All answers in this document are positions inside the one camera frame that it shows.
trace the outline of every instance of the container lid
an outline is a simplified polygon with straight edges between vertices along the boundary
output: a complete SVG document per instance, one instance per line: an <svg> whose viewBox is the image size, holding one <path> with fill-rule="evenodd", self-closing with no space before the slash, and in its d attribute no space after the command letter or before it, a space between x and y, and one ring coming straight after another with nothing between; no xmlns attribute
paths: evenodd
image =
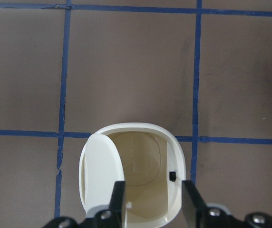
<svg viewBox="0 0 272 228"><path fill-rule="evenodd" d="M112 140L103 134L91 135L84 148L85 211L108 205L114 183L124 180L120 156Z"/></svg>

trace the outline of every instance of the metal screw head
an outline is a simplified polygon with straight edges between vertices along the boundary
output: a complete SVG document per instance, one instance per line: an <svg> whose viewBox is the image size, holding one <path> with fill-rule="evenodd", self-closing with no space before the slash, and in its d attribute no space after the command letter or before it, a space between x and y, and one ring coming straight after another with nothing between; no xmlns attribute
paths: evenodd
<svg viewBox="0 0 272 228"><path fill-rule="evenodd" d="M265 223L265 218L262 215L254 215L253 216L253 221L257 224L264 224Z"/></svg>
<svg viewBox="0 0 272 228"><path fill-rule="evenodd" d="M209 215L211 215L211 216L220 216L221 215L221 210L219 210L218 208L211 208L209 210Z"/></svg>
<svg viewBox="0 0 272 228"><path fill-rule="evenodd" d="M111 215L112 215L111 211L107 210L103 212L100 217L101 219L108 219L109 217L111 217Z"/></svg>
<svg viewBox="0 0 272 228"><path fill-rule="evenodd" d="M69 225L70 225L70 221L69 221L69 219L66 219L66 220L59 223L58 228L67 228L67 227L69 227Z"/></svg>

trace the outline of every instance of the blue grid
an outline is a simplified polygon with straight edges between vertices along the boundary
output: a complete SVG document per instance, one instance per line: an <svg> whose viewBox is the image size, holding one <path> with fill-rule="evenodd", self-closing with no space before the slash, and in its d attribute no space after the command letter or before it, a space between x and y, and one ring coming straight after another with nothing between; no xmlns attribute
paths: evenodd
<svg viewBox="0 0 272 228"><path fill-rule="evenodd" d="M66 0L66 4L24 4L24 3L0 3L0 9L58 9L65 10L64 20L64 39L61 72L61 91L58 132L41 131L16 131L0 130L0 135L12 136L32 136L32 137L52 137L58 138L57 153L57 176L55 193L55 217L60 215L61 199L61 180L62 180L62 155L64 138L88 138L91 133L65 132L65 98L66 98L66 79L68 72L68 48L69 48L69 29L71 10L100 10L100 11L124 11L124 12L145 12L145 13L176 13L176 14L195 14L195 48L194 48L194 82L193 82L193 116L192 116L192 136L176 136L179 142L192 143L191 157L191 180L196 182L197 148L198 143L243 143L243 144L269 144L272 139L254 138L230 138L230 137L207 137L198 135L198 95L199 95L199 70L200 70L200 48L201 48L201 21L203 14L215 15L244 15L258 17L272 17L272 11L253 11L253 10L231 10L231 9L203 9L202 0L196 1L196 8L161 8L161 7L133 7L133 6L104 6L104 5L77 5L72 4L71 0Z"/></svg>

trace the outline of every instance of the white container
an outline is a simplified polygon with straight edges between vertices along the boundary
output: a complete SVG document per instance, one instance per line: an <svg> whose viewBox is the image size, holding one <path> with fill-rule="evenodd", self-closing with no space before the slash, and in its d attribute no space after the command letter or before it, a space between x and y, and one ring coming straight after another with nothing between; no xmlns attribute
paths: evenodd
<svg viewBox="0 0 272 228"><path fill-rule="evenodd" d="M169 172L176 172L170 181ZM88 216L107 209L115 181L126 181L128 228L158 228L181 208L185 157L177 139L150 123L119 123L91 135L79 163L79 191Z"/></svg>

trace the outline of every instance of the screw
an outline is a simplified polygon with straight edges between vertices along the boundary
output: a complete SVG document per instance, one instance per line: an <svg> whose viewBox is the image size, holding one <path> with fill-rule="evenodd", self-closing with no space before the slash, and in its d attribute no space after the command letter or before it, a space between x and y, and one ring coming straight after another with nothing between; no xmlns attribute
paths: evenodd
<svg viewBox="0 0 272 228"><path fill-rule="evenodd" d="M69 227L69 225L70 225L70 221L69 221L69 219L66 219L66 220L59 223L58 228L67 228L67 227Z"/></svg>
<svg viewBox="0 0 272 228"><path fill-rule="evenodd" d="M211 208L209 210L209 214L211 216L220 216L221 215L221 210L219 210L218 208Z"/></svg>
<svg viewBox="0 0 272 228"><path fill-rule="evenodd" d="M264 224L265 223L265 218L262 215L254 215L253 216L253 221L257 224Z"/></svg>
<svg viewBox="0 0 272 228"><path fill-rule="evenodd" d="M105 212L103 212L102 214L101 214L101 219L108 219L109 217L111 217L111 215L112 215L112 213L111 213L111 211L109 211L109 210L106 210Z"/></svg>

